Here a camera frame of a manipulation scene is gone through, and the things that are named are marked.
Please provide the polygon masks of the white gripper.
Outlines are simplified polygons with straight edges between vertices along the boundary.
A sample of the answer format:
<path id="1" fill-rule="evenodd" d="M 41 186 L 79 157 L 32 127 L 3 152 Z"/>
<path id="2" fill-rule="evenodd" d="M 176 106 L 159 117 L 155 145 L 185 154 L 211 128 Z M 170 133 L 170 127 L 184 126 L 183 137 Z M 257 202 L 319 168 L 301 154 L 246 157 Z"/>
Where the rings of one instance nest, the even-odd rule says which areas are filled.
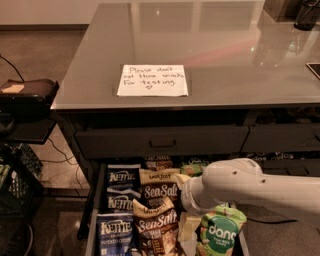
<path id="1" fill-rule="evenodd" d="M 182 205 L 188 212 L 182 212 L 179 221 L 178 241 L 185 242 L 193 238 L 201 222 L 201 217 L 196 215 L 212 211 L 219 203 L 208 193 L 201 177 L 176 174 L 175 179 L 178 188 L 182 189 Z"/>

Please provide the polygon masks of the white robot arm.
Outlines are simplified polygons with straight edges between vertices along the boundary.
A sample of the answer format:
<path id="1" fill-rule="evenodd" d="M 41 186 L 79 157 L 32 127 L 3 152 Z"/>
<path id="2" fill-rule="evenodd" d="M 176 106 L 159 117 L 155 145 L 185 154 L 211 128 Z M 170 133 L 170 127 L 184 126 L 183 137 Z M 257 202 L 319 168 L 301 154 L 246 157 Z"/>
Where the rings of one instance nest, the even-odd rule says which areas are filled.
<path id="1" fill-rule="evenodd" d="M 223 203 L 249 204 L 320 228 L 320 178 L 269 175 L 249 158 L 210 163 L 201 175 L 177 174 L 183 208 L 203 216 Z"/>

